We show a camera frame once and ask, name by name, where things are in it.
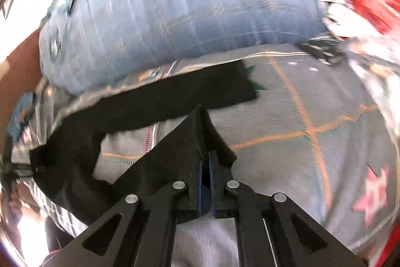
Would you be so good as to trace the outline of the brown wooden headboard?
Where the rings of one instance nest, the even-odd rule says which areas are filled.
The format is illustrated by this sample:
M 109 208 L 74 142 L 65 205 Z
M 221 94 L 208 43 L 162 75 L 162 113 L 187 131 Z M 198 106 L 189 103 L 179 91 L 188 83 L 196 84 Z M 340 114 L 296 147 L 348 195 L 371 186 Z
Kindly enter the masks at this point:
M 41 80 L 40 30 L 30 34 L 1 63 L 1 148 L 17 101 L 23 93 L 34 91 Z

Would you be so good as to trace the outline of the blue plaid pillow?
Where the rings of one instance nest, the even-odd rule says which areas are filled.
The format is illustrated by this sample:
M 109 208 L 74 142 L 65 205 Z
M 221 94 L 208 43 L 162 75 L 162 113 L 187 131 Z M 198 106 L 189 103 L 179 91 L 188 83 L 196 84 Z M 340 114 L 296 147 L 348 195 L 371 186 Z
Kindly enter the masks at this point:
M 323 18 L 320 0 L 53 0 L 40 68 L 80 94 L 183 58 L 305 41 Z

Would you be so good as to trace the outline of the clear plastic bags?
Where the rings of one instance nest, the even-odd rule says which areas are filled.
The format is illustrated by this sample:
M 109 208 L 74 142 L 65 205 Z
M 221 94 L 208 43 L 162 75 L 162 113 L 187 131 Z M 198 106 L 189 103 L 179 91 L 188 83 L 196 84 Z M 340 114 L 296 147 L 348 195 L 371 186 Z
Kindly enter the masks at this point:
M 386 126 L 399 137 L 399 35 L 381 35 L 348 0 L 321 0 L 323 21 L 340 41 L 350 67 L 377 103 Z

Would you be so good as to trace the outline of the grey patterned bed sheet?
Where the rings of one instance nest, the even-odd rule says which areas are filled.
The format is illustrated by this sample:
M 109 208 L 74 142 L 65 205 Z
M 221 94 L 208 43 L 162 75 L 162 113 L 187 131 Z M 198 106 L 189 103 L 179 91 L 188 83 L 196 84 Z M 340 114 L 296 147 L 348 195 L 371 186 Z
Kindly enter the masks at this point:
M 243 60 L 258 99 L 211 112 L 255 191 L 287 193 L 370 266 L 399 216 L 399 77 L 349 58 L 330 66 L 293 45 L 264 45 L 181 60 L 72 96 L 44 83 L 12 158 L 26 163 L 64 117 L 159 79 Z

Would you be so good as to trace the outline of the black pants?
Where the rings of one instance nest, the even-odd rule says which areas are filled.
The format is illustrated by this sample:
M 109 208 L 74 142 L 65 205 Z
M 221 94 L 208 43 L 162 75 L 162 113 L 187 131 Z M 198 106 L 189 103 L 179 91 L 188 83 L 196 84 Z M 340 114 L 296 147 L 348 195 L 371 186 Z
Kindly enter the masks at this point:
M 189 114 L 198 105 L 225 108 L 256 98 L 244 64 L 229 62 L 161 79 L 105 97 L 64 118 L 49 140 L 30 152 L 34 181 L 56 205 L 90 223 L 109 205 L 106 182 L 95 180 L 103 138 Z

